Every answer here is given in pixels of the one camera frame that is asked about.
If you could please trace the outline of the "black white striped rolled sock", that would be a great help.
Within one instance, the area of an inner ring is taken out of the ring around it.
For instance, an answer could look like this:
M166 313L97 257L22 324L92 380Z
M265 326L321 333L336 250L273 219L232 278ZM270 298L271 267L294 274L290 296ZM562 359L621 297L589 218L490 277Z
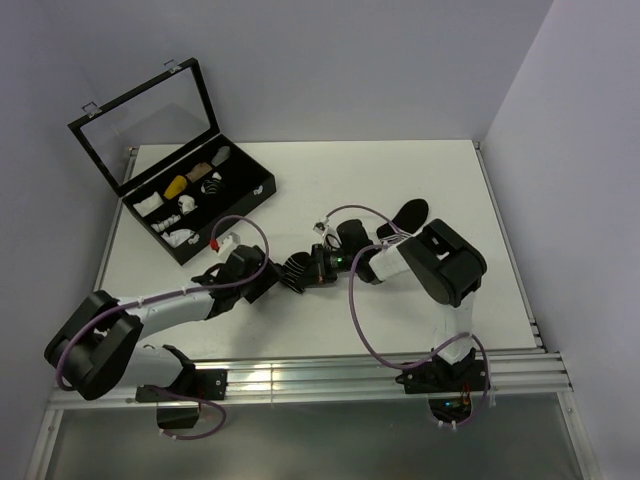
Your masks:
M224 182L219 172L214 172L212 176L201 185L201 193L212 196L218 194L224 188Z

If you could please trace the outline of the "white crumpled sock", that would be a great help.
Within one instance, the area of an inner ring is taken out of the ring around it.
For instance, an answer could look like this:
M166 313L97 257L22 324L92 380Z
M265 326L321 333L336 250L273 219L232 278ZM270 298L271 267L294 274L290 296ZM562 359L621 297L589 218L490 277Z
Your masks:
M195 232L193 230L178 229L172 232L164 232L161 234L161 237L171 248L176 248L187 242L194 235Z

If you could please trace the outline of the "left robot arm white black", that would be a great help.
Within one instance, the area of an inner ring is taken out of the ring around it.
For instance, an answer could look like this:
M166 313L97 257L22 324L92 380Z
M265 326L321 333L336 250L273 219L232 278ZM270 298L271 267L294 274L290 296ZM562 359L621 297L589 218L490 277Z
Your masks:
M147 338L175 326L210 320L240 300L255 302L283 276L258 246L239 245L223 263L183 288L149 298L118 299L91 293L44 350L65 389L96 400L118 385L133 385L155 398L220 399L222 386L198 373L193 360L172 345Z

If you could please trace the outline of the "black ankle sock white cuff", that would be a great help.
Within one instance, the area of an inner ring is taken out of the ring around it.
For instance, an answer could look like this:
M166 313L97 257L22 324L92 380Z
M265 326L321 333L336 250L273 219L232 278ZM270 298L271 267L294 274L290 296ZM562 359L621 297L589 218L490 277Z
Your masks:
M428 215L428 202L421 198L412 199L400 208L391 223L378 227L376 235L379 240L389 240L399 233L414 234L426 223Z

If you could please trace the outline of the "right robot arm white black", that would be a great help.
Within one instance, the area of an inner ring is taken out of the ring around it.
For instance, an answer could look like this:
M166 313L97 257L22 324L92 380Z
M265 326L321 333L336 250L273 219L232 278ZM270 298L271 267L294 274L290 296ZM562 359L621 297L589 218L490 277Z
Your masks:
M296 281L302 290L336 282L342 273L377 285L411 273L435 303L441 317L435 325L433 365L435 383L452 390L468 374L464 361L474 351L472 310L475 292L482 284L487 264L482 254L440 219L416 234L401 234L395 244L375 244L362 222L354 219L337 228L335 243L315 244L310 260Z

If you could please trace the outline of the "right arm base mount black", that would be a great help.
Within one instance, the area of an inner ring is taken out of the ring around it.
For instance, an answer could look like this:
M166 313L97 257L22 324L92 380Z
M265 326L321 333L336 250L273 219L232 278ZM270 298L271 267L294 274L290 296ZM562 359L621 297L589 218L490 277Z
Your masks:
M471 394L484 391L487 374L481 360L464 360L449 365L439 357L420 367L404 370L395 378L404 393L450 394L449 397L430 399L431 413L443 422L460 422L472 413Z

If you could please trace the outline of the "tan rolled sock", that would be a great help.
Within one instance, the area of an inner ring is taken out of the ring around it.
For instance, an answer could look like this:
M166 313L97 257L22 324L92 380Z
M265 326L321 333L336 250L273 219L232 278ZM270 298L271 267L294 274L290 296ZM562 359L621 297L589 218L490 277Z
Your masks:
M204 177L213 170L209 163L201 162L196 164L185 177L192 183L196 183L200 178Z

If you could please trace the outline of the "black sock thin white stripes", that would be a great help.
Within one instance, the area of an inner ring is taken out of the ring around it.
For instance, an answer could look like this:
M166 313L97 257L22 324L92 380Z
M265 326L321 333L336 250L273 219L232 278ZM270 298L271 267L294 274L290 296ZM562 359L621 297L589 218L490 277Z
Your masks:
M282 273L280 282L298 294L303 294L318 279L315 263L307 252L292 254L282 265Z

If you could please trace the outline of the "black display case with lid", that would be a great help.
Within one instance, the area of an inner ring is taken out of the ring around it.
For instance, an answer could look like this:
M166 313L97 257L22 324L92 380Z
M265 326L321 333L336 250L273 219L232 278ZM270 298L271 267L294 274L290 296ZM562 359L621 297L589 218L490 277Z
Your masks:
M265 166L243 151L220 129L201 66L189 58L169 61L159 75L98 106L89 103L68 128L133 217L180 265L207 248L210 234L230 228L276 192L276 179ZM230 157L219 166L211 160L220 147ZM178 175L198 163L213 170L171 200L163 194ZM219 172L224 188L216 195L201 193L202 183ZM164 204L146 217L133 208L158 192ZM181 214L178 198L189 195L197 208ZM171 248L151 225L172 215L181 220L164 232L190 229L195 235Z

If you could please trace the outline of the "yellow rolled sock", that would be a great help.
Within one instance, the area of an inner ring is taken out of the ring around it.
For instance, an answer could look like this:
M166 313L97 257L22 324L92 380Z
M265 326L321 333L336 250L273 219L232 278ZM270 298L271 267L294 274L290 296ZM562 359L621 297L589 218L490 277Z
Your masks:
M181 194L188 186L188 179L182 175L176 176L164 191L164 198L171 200Z

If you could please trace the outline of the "white grey rolled sock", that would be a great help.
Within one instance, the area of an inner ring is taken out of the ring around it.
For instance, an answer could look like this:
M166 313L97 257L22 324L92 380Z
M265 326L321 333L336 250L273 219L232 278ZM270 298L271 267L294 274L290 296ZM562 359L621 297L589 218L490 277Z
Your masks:
M189 195L181 195L178 198L178 205L183 216L188 215L197 208L195 199Z

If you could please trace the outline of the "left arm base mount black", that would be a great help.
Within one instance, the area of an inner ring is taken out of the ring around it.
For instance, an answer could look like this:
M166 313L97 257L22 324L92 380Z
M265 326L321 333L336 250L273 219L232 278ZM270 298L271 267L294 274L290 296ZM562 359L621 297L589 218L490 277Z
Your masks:
M135 402L156 405L157 426L179 438L203 436L196 427L209 424L217 431L226 421L226 411L219 404L225 399L225 369L194 369L181 373L168 387L143 385L136 389Z

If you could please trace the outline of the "aluminium frame rail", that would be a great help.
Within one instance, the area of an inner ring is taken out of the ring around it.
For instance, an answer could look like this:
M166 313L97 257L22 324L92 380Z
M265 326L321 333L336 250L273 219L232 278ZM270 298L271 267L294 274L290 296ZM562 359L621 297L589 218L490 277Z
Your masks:
M556 394L573 390L558 353L493 352L489 356L491 393ZM451 392L407 394L395 381L399 372L366 356L271 361L200 361L199 373L225 375L223 405L417 400L451 397Z

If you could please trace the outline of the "white black patterned rolled sock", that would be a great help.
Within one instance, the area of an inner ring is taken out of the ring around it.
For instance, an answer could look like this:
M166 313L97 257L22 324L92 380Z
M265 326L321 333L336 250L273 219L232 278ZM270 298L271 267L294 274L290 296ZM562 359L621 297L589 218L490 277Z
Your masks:
M156 233L162 233L165 230L167 230L169 227L171 227L172 225L174 225L177 222L179 222L180 220L181 220L181 216L180 215L172 215L172 216L169 216L169 217L165 218L164 220L161 220L159 222L153 223L151 225L151 227Z

